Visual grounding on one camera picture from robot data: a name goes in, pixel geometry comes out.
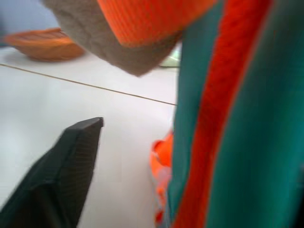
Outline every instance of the wicker basket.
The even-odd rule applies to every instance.
[[[38,61],[64,61],[81,56],[84,50],[60,28],[35,30],[8,35],[5,42]]]

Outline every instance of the black object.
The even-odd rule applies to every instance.
[[[0,213],[0,228],[75,228],[92,180],[102,118],[65,129]]]

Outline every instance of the gray fabric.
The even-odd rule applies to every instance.
[[[76,43],[122,70],[140,76],[156,67],[175,47],[179,35],[149,46],[123,47],[96,0],[43,0],[61,28]]]

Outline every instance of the white surface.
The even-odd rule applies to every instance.
[[[137,78],[88,53],[72,61],[45,63],[29,60],[12,47],[0,49],[0,63],[171,104],[176,101],[174,68],[157,68]]]
[[[173,105],[0,66],[0,108],[0,207],[64,128],[101,116],[105,127],[79,227],[153,227],[148,155],[170,129]]]

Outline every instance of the orange cloth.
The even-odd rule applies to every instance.
[[[117,39],[125,46],[162,40],[194,22],[216,0],[97,0]]]

